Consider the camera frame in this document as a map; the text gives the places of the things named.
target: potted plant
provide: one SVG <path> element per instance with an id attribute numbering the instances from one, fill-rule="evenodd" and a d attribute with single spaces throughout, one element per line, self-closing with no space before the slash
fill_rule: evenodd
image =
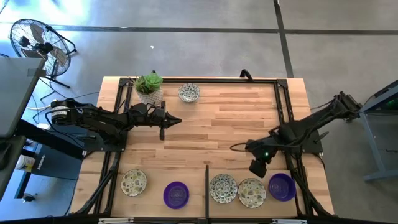
<path id="1" fill-rule="evenodd" d="M 142 103 L 159 105 L 163 100 L 163 92 L 160 85 L 163 78 L 152 71 L 149 75 L 143 75 L 134 81 L 137 94 Z"/>

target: white container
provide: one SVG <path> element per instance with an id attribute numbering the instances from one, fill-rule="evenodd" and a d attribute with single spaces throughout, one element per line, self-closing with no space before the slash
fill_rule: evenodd
<path id="1" fill-rule="evenodd" d="M 149 94 L 142 94 L 136 91 L 138 94 L 139 99 L 141 100 L 141 103 L 147 104 L 155 104 L 156 106 L 159 106 L 160 103 L 163 100 L 163 91 L 160 88 L 159 90 L 149 93 Z"/>
<path id="2" fill-rule="evenodd" d="M 35 159 L 29 156 L 20 155 L 15 169 L 32 172 Z"/>

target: succulent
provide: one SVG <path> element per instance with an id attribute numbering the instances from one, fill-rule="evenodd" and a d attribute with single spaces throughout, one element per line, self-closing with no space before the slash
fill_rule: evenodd
<path id="1" fill-rule="evenodd" d="M 152 71 L 149 75 L 143 75 L 137 78 L 134 82 L 134 86 L 139 93 L 149 94 L 159 90 L 162 82 L 163 78 L 158 76 L 155 71 Z"/>

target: blue bowl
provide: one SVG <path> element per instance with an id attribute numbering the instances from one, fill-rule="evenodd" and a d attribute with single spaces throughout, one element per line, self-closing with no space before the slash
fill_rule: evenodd
<path id="1" fill-rule="evenodd" d="M 296 185 L 288 175 L 275 174 L 269 179 L 268 190 L 276 200 L 287 202 L 296 194 Z"/>

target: plant pot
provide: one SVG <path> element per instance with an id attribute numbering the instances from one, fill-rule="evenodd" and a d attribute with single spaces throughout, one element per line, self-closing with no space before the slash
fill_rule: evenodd
<path id="1" fill-rule="evenodd" d="M 138 91 L 136 91 L 138 94 L 139 99 L 141 100 L 141 103 L 151 103 L 151 104 L 155 104 L 156 106 L 160 105 L 160 102 L 162 102 L 163 100 L 163 91 L 162 88 L 160 88 L 159 90 L 153 92 L 153 93 L 149 93 L 149 94 L 143 94 L 143 93 L 139 93 Z"/>

